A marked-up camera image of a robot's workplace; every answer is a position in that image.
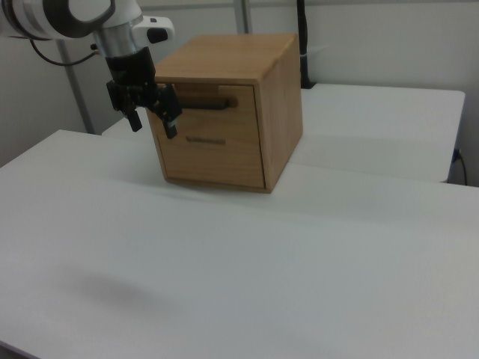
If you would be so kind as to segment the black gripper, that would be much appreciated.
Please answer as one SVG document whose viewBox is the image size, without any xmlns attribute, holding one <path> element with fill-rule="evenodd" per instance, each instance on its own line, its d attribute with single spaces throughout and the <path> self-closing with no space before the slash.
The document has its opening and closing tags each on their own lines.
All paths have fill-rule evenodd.
<svg viewBox="0 0 479 359">
<path fill-rule="evenodd" d="M 112 80 L 107 89 L 113 108 L 125 113 L 133 132 L 142 129 L 137 107 L 149 108 L 161 121 L 167 139 L 177 135 L 177 118 L 182 114 L 174 87 L 156 83 L 156 68 L 150 50 L 106 58 Z"/>
</svg>

